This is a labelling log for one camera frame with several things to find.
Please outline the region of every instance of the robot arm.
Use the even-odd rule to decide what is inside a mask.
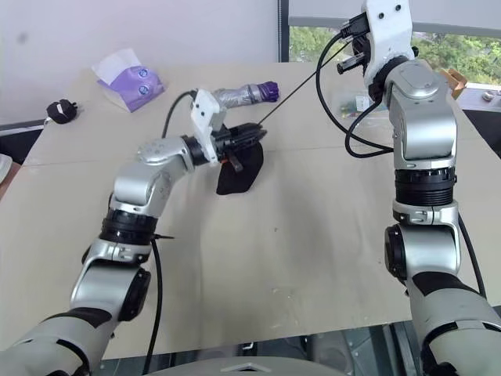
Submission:
[[[408,0],[366,0],[362,9],[345,30],[359,31],[365,24],[366,36],[354,40],[356,59],[338,70],[363,65],[369,94],[374,101],[384,99],[394,126],[398,224],[386,229],[385,259],[407,288],[424,371],[499,374],[501,319],[457,277],[457,125],[446,100],[447,83],[411,54]]]
[[[260,125],[223,125],[224,107],[209,92],[194,100],[194,137],[158,139],[139,148],[115,179],[101,234],[92,242],[70,300],[70,310],[51,316],[0,352],[2,374],[83,376],[102,359],[115,328],[142,310],[157,220],[175,183],[198,165],[217,163],[264,135]]]

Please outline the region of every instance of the beige tabletop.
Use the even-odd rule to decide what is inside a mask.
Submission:
[[[274,80],[285,96],[310,64],[172,67],[165,94],[133,114],[108,103],[90,72],[76,81],[77,120],[50,125],[0,201],[0,347],[43,318],[67,310],[81,255],[99,233],[119,167],[158,137],[172,100],[195,87]],[[326,95],[360,90],[357,74],[326,70]],[[497,265],[501,161],[455,104],[456,199],[474,242],[489,301],[501,304]],[[228,126],[256,121],[270,104],[230,110]],[[162,240],[164,311],[156,353],[408,320],[403,287],[384,266],[384,229],[394,223],[392,156],[356,160],[306,85],[265,127],[265,164],[242,195],[215,194],[218,169],[203,166],[175,188],[157,232]],[[170,135],[190,134],[188,105]],[[376,120],[362,134],[391,141]],[[463,248],[461,277],[474,276]],[[122,324],[106,357],[146,351],[156,302],[152,280],[142,314]]]

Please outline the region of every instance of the window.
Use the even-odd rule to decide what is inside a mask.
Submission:
[[[290,27],[290,61],[316,62],[337,30],[326,27]],[[501,39],[468,35],[416,32],[413,45],[435,70],[454,68],[470,82],[501,84]],[[334,53],[342,44],[332,48]],[[344,60],[351,49],[340,54]]]

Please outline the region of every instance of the tissue box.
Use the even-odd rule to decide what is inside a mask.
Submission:
[[[155,99],[164,86],[157,74],[144,67],[132,49],[122,49],[92,66],[105,96],[113,103],[133,112]]]

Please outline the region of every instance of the black cable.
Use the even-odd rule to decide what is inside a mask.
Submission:
[[[471,243],[470,235],[468,235],[467,227],[464,225],[461,214],[459,214],[459,222],[464,242],[467,244],[468,253],[470,254],[471,265],[473,266],[475,278],[477,279],[478,292],[480,293],[480,295],[482,295],[484,298],[487,299],[487,294],[485,293],[484,280],[482,279],[482,275],[480,273],[480,266],[478,266],[477,256],[475,255],[475,250],[473,249],[473,244]]]
[[[324,59],[326,58],[327,54],[329,53],[330,49],[332,46],[341,39],[341,36],[335,35],[329,43],[327,43],[326,47],[323,49],[322,54],[320,55],[319,62],[317,63],[316,66],[316,72],[315,72],[315,86],[316,86],[316,92],[317,95],[319,96],[320,103],[322,104],[323,109],[325,110],[327,116],[329,119],[344,133],[348,133],[348,130],[334,117],[332,112],[330,112],[329,106],[327,106],[326,100],[323,96],[322,93],[322,86],[320,85],[320,70],[322,69],[322,64]],[[391,153],[393,151],[393,148],[385,145],[380,145],[378,143],[373,143],[371,141],[367,141],[366,139],[363,139],[361,137],[358,137],[357,135],[350,135],[351,138],[359,141],[360,143],[363,143],[367,146],[375,147],[377,149],[385,150],[386,153]]]
[[[328,63],[330,63],[330,61],[336,57],[343,49],[345,49],[350,43],[346,43],[343,47],[341,47],[340,49],[338,49],[336,51],[336,53],[334,53],[324,64],[322,64],[322,66],[320,67],[320,69],[324,68]],[[268,112],[268,114],[266,116],[264,116],[259,122],[258,122],[258,125],[261,125],[261,123],[263,121],[265,121],[267,118],[269,118],[275,111],[277,111],[291,96],[293,96],[300,88],[302,88],[303,86],[305,86],[305,84],[310,81],[313,76],[316,75],[316,70],[310,74],[308,76],[308,78],[306,78],[301,84],[299,84],[299,86],[297,88],[295,88],[288,96],[286,96],[282,101],[280,101],[280,103],[275,107],[273,108],[273,110],[271,110],[270,112]]]
[[[157,241],[151,240],[151,248],[153,249],[153,256],[155,257],[155,270],[157,271],[157,310],[155,312],[155,321],[153,323],[153,330],[151,332],[150,345],[144,360],[144,368],[142,374],[150,372],[151,358],[153,356],[153,349],[155,348],[155,341],[157,340],[158,327],[160,326],[160,317],[162,314],[162,299],[164,297],[164,282],[162,281],[162,265],[160,264],[160,253],[158,252]]]
[[[164,124],[164,130],[162,131],[162,139],[165,138],[165,136],[167,135],[167,130],[168,130],[168,127],[169,127],[169,122],[171,121],[171,118],[172,118],[172,114],[174,113],[174,109],[176,108],[176,106],[179,104],[179,102],[181,102],[181,100],[185,97],[185,96],[191,96],[193,99],[195,99],[195,96],[196,94],[194,94],[195,92],[192,90],[192,91],[189,91],[189,92],[183,92],[181,93],[181,95],[179,95],[176,100],[173,102],[171,108],[169,109],[169,112],[167,114],[167,118],[165,119],[165,124]]]
[[[362,121],[368,114],[370,114],[375,108],[377,108],[381,104],[380,102],[375,102],[373,103],[367,110],[363,111],[356,119],[353,121],[353,124],[351,124],[351,127],[349,130],[346,132],[346,136],[344,137],[344,148],[350,154],[352,157],[355,158],[371,158],[371,157],[377,157],[378,155],[383,155],[383,154],[388,154],[388,153],[393,153],[393,150],[379,150],[379,151],[374,151],[372,153],[366,153],[366,154],[359,154],[353,151],[353,149],[350,146],[350,139],[353,136],[353,132],[355,131],[355,128],[357,125],[360,124],[360,121]]]

